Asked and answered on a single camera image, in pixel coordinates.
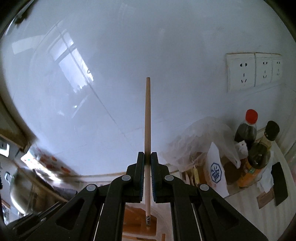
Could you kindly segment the wooden chopstick green band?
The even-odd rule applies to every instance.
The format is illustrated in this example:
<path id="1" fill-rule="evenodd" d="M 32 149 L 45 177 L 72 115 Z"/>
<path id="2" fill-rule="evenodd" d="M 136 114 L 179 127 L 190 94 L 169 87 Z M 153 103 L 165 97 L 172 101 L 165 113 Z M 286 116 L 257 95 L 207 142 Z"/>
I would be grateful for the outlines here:
<path id="1" fill-rule="evenodd" d="M 144 116 L 144 187 L 145 187 L 145 222 L 151 225 L 151 78 L 146 78 L 145 116 Z"/>

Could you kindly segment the white packet blue logo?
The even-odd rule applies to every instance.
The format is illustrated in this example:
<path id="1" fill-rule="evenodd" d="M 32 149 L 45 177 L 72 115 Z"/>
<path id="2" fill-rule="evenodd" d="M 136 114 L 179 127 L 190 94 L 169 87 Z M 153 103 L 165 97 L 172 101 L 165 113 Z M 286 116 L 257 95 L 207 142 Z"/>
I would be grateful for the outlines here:
<path id="1" fill-rule="evenodd" d="M 211 142 L 205 157 L 204 175 L 207 185 L 214 189 L 222 198 L 229 195 L 225 172 L 220 160 L 217 146 Z"/>

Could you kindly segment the brown paper card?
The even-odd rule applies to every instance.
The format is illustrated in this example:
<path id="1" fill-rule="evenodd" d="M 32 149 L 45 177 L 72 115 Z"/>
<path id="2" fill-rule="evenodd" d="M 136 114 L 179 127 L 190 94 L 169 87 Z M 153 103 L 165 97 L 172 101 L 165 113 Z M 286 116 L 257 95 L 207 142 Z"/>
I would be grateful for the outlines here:
<path id="1" fill-rule="evenodd" d="M 274 199 L 274 190 L 272 187 L 269 190 L 269 192 L 267 192 L 267 193 L 263 192 L 257 196 L 256 200 L 257 200 L 258 208 L 262 209 L 264 206 L 266 206 L 273 199 Z"/>

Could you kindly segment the steel cooking pot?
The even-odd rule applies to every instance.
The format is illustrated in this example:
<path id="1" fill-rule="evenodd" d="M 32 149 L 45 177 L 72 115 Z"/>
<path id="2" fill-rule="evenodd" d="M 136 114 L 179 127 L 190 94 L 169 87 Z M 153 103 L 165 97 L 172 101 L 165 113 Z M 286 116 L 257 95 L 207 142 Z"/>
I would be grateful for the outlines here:
<path id="1" fill-rule="evenodd" d="M 4 178 L 10 185 L 12 204 L 23 215 L 45 211 L 60 201 L 58 197 L 70 200 L 76 194 L 75 190 L 50 185 L 28 168 L 18 168 L 13 175 L 6 172 Z"/>

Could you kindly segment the clear plastic bag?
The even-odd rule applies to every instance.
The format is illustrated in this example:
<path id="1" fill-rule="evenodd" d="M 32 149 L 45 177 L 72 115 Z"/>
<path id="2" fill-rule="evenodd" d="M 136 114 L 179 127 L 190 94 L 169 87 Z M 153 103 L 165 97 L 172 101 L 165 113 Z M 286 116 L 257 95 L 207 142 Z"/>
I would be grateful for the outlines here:
<path id="1" fill-rule="evenodd" d="M 161 152 L 161 157 L 175 166 L 188 184 L 206 183 L 203 167 L 211 144 L 219 151 L 226 176 L 234 180 L 241 166 L 235 147 L 234 134 L 222 120 L 206 117 L 191 124 Z"/>

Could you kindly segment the striped cat table mat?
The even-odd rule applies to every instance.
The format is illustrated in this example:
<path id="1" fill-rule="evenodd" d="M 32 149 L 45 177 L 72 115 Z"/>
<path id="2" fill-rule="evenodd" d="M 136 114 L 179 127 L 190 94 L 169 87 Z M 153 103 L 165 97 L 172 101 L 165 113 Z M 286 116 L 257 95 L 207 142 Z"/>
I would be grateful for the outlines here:
<path id="1" fill-rule="evenodd" d="M 287 161 L 277 143 L 273 144 L 271 150 L 274 153 L 273 159 L 280 162 L 282 166 L 287 184 L 288 198 L 278 206 L 272 200 L 260 209 L 257 197 L 261 192 L 254 184 L 226 197 L 225 200 L 255 225 L 268 240 L 278 240 L 295 216 L 295 183 Z"/>

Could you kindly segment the white crumpled tissue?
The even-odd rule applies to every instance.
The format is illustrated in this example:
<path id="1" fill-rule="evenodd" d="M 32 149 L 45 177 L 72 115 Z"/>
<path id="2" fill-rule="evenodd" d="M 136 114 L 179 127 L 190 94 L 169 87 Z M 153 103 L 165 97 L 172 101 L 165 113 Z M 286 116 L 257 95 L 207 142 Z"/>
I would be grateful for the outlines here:
<path id="1" fill-rule="evenodd" d="M 268 193 L 273 187 L 273 176 L 271 174 L 272 166 L 274 164 L 274 151 L 270 152 L 269 163 L 260 173 L 260 179 L 256 182 L 257 188 L 261 192 Z"/>

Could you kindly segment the black cap oil bottle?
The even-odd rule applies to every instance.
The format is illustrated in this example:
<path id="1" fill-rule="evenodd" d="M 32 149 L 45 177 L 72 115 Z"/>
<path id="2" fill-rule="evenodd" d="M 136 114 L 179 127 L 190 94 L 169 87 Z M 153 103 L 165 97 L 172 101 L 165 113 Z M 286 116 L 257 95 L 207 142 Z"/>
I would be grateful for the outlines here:
<path id="1" fill-rule="evenodd" d="M 279 125 L 273 120 L 268 121 L 263 137 L 248 151 L 248 157 L 243 165 L 241 176 L 237 180 L 239 188 L 246 188 L 252 184 L 267 166 L 270 159 L 270 149 L 279 132 Z"/>

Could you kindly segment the black smartphone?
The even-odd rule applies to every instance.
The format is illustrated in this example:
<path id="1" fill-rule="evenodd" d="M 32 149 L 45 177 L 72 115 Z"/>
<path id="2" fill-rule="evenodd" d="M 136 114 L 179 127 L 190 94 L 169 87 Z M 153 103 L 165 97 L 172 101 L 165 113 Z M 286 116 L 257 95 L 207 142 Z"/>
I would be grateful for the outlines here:
<path id="1" fill-rule="evenodd" d="M 271 174 L 273 177 L 273 192 L 275 205 L 279 206 L 288 198 L 287 183 L 280 162 L 277 162 L 272 166 Z"/>

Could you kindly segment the red cap soy sauce bottle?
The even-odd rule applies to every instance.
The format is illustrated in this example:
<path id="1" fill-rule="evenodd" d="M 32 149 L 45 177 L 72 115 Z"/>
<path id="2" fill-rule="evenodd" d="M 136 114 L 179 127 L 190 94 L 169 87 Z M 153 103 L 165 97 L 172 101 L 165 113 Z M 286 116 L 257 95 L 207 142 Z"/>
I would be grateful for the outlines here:
<path id="1" fill-rule="evenodd" d="M 244 141 L 248 150 L 252 148 L 256 140 L 257 120 L 258 113 L 254 109 L 248 109 L 245 114 L 245 120 L 239 125 L 234 137 L 234 141 L 237 143 Z"/>

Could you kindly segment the colourful fruit wall sticker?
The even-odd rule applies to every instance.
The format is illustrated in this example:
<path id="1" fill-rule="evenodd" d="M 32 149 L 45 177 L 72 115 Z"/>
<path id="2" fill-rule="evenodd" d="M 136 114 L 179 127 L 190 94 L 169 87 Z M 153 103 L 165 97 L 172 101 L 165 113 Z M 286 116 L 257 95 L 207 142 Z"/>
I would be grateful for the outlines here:
<path id="1" fill-rule="evenodd" d="M 47 181 L 61 183 L 66 177 L 73 176 L 75 172 L 62 163 L 56 156 L 42 150 L 37 146 L 31 146 L 21 157 L 21 161 L 31 170 Z"/>

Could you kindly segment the white wall socket left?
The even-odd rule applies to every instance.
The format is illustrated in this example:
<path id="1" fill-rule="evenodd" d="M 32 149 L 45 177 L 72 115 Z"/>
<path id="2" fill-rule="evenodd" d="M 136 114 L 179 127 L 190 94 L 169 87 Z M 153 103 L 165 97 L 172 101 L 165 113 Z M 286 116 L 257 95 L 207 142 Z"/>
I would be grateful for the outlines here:
<path id="1" fill-rule="evenodd" d="M 226 54 L 228 92 L 239 91 L 255 85 L 255 54 Z"/>

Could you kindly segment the white wall socket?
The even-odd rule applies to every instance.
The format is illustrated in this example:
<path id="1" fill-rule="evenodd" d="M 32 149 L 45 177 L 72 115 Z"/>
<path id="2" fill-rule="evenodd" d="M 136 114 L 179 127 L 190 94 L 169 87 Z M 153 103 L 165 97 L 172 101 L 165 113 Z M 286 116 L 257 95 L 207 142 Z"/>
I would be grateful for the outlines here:
<path id="1" fill-rule="evenodd" d="M 271 83 L 272 56 L 267 53 L 255 53 L 255 86 Z"/>
<path id="2" fill-rule="evenodd" d="M 283 66 L 282 56 L 280 54 L 272 54 L 272 63 L 273 63 L 272 82 L 280 81 L 282 78 L 282 66 Z"/>
<path id="3" fill-rule="evenodd" d="M 239 91 L 255 85 L 255 54 L 226 54 L 228 92 Z"/>

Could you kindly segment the white wall socket middle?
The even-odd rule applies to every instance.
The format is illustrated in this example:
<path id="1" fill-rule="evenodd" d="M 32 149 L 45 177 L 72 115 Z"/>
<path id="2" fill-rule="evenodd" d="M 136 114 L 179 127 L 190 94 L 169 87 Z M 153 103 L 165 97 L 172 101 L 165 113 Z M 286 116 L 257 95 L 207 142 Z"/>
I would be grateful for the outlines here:
<path id="1" fill-rule="evenodd" d="M 267 53 L 255 53 L 255 86 L 271 83 L 272 56 Z"/>

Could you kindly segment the white wall socket right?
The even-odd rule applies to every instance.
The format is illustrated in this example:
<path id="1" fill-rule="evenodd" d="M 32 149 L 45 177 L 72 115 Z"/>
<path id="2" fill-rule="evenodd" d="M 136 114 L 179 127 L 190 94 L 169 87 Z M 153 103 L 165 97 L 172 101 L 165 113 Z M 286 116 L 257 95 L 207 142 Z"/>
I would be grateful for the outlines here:
<path id="1" fill-rule="evenodd" d="M 283 66 L 282 56 L 280 54 L 272 54 L 272 63 L 273 63 L 272 82 L 280 81 L 282 78 L 282 66 Z"/>

